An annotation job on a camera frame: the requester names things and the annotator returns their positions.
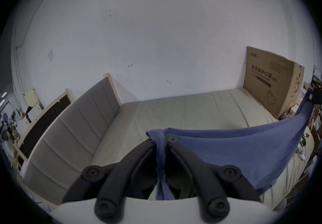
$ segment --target upholstered headboard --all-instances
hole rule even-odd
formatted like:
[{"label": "upholstered headboard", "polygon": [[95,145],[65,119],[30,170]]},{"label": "upholstered headboard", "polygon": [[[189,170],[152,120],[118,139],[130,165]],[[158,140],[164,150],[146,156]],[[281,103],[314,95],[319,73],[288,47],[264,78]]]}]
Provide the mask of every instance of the upholstered headboard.
[{"label": "upholstered headboard", "polygon": [[69,105],[47,128],[27,162],[23,183],[59,205],[71,184],[90,165],[120,104],[108,75]]}]

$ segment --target blue cloth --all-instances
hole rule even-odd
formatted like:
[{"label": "blue cloth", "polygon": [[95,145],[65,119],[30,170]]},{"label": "blue cloth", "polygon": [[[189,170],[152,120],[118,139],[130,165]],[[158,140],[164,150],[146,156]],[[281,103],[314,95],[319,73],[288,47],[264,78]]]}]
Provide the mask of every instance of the blue cloth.
[{"label": "blue cloth", "polygon": [[167,128],[147,132],[157,143],[157,200],[174,199],[166,181],[166,137],[172,134],[204,162],[235,165],[259,194],[273,186],[294,155],[313,110],[308,93],[292,118],[261,126],[230,130],[180,130]]}]

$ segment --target bed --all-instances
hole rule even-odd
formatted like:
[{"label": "bed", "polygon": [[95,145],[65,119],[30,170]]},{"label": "bed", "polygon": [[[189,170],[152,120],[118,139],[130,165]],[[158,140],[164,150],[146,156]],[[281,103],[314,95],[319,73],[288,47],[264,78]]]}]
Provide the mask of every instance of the bed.
[{"label": "bed", "polygon": [[[85,109],[81,108],[84,100]],[[95,118],[92,123],[85,113],[79,114],[79,111],[90,112],[91,105],[96,112],[89,114]],[[77,114],[73,117],[74,122],[67,121],[67,116],[71,119],[73,114]],[[83,168],[119,162],[135,146],[147,139],[147,130],[168,127],[237,129],[276,121],[278,120],[244,88],[120,105],[108,75],[68,106],[46,130],[30,155],[23,182],[45,200],[58,205]],[[78,128],[85,128],[86,122],[89,129],[79,132]],[[314,146],[312,135],[307,131],[309,137],[305,147],[306,160],[302,161],[294,155],[276,184],[261,196],[263,203],[270,209],[274,209],[292,189],[306,166]],[[91,133],[95,133],[97,139],[89,139]],[[62,135],[66,139],[58,142]],[[71,146],[71,142],[67,140],[72,139],[75,144],[73,146],[83,150],[83,154],[66,150],[66,146]]]}]

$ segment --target wooden frame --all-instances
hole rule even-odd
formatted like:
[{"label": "wooden frame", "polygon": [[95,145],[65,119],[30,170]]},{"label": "wooden frame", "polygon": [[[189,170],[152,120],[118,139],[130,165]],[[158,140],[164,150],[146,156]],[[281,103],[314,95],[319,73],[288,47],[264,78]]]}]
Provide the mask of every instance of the wooden frame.
[{"label": "wooden frame", "polygon": [[[115,97],[116,97],[116,99],[117,99],[117,101],[118,101],[118,103],[119,103],[119,105],[121,106],[121,102],[120,102],[120,100],[119,100],[119,97],[118,97],[118,95],[117,95],[117,93],[116,93],[116,90],[115,90],[115,87],[114,87],[114,85],[113,85],[113,82],[112,82],[112,79],[111,79],[111,75],[109,74],[109,73],[107,73],[107,74],[104,74],[103,75],[103,77],[104,78],[108,78],[109,79],[109,82],[110,82],[110,84],[111,84],[111,87],[112,87],[112,89],[113,89],[113,92],[114,92],[114,95],[115,95]],[[69,92],[69,90],[68,89],[66,89],[65,90],[65,92],[62,94],[62,95],[60,95],[56,100],[54,100],[50,105],[48,105],[48,109],[50,109],[56,102],[58,102],[59,101],[59,99],[61,99],[62,97],[64,97],[65,95],[67,95],[67,97],[68,97],[68,99],[71,101],[71,104],[70,105],[72,105],[74,102],[75,102],[75,100],[74,100],[74,98],[71,96],[71,94],[70,94],[70,92]],[[69,107],[70,107],[70,105],[68,106],[68,107],[66,107],[62,112],[61,112],[61,114],[63,113],[63,112],[65,112]],[[30,157],[32,156],[32,154],[33,154],[33,152],[34,152],[34,150],[35,150],[35,148],[37,147],[37,145],[38,145],[38,143],[42,140],[42,138],[44,137],[44,135],[46,134],[46,132],[48,131],[48,129],[54,124],[54,122],[55,121],[57,121],[57,119],[58,119],[58,117],[49,125],[49,127],[47,128],[47,130],[42,134],[42,136],[39,138],[39,140],[38,140],[38,142],[37,142],[37,144],[34,146],[34,149],[33,149],[33,151],[31,152],[31,154],[30,154]],[[23,140],[26,138],[26,136],[27,136],[27,134],[28,134],[28,132],[25,132],[25,134],[24,134],[24,136],[23,136]],[[27,166],[26,166],[26,169],[27,169],[27,167],[28,167],[28,159],[22,154],[22,152],[19,150],[19,148],[18,148],[18,144],[16,144],[15,145],[16,147],[17,147],[17,151],[18,151],[18,153],[20,154],[20,156],[26,161],[26,164],[27,164]],[[33,192],[32,190],[30,190],[24,183],[23,183],[23,178],[21,179],[20,178],[20,180],[18,181],[18,183],[20,184],[20,186],[27,192],[27,193],[29,193],[29,194],[31,194],[32,196],[34,196],[36,199],[38,199],[39,201],[41,201],[41,202],[43,202],[44,204],[46,204],[46,205],[48,205],[48,206],[50,206],[51,208],[53,208],[53,209],[56,209],[56,208],[58,208],[58,205],[56,205],[56,204],[53,204],[53,203],[51,203],[51,202],[49,202],[49,201],[47,201],[47,200],[45,200],[45,199],[43,199],[42,197],[40,197],[38,194],[36,194],[35,192]]]},{"label": "wooden frame", "polygon": [[46,108],[44,108],[41,113],[39,114],[39,116],[36,117],[36,119],[31,122],[31,124],[29,125],[28,129],[23,133],[23,135],[21,136],[21,138],[19,139],[18,142],[14,143],[14,148],[17,150],[18,154],[20,155],[20,157],[22,157],[22,159],[24,161],[27,161],[28,158],[22,153],[22,151],[20,150],[21,145],[24,143],[24,140],[26,139],[28,133],[30,132],[30,130],[35,126],[35,124],[38,122],[38,120],[49,110],[53,107],[53,105],[55,105],[57,102],[59,102],[63,97],[67,96],[67,98],[69,99],[70,103],[73,103],[74,98],[71,96],[70,91],[68,90],[68,88],[65,89],[65,92],[62,93],[61,95],[59,95],[54,101],[52,101]]},{"label": "wooden frame", "polygon": [[110,84],[111,84],[112,89],[113,89],[113,92],[114,92],[114,95],[115,95],[115,97],[116,97],[116,99],[117,99],[117,101],[118,101],[119,105],[121,106],[121,105],[122,105],[122,103],[121,103],[121,101],[120,101],[120,99],[119,99],[118,94],[116,93],[116,90],[115,90],[115,87],[114,87],[114,84],[113,84],[112,77],[111,77],[110,73],[105,73],[105,74],[103,74],[103,77],[104,77],[104,78],[108,78],[108,79],[109,79]]},{"label": "wooden frame", "polygon": [[47,200],[45,200],[44,198],[40,197],[38,194],[36,194],[34,191],[30,190],[24,183],[23,180],[21,178],[21,176],[17,175],[17,182],[19,184],[19,186],[27,193],[32,195],[34,198],[36,198],[37,200],[39,200],[40,202],[46,204],[47,206],[49,206],[50,208],[52,208],[53,210],[56,210],[58,208],[58,205],[49,202]]}]

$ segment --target cardboard box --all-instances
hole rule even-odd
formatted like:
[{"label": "cardboard box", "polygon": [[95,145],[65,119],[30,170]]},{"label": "cardboard box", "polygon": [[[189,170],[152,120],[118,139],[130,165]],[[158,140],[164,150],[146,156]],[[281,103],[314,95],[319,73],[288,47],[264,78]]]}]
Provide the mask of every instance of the cardboard box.
[{"label": "cardboard box", "polygon": [[303,76],[303,66],[272,52],[247,47],[244,88],[275,118],[295,105]]}]

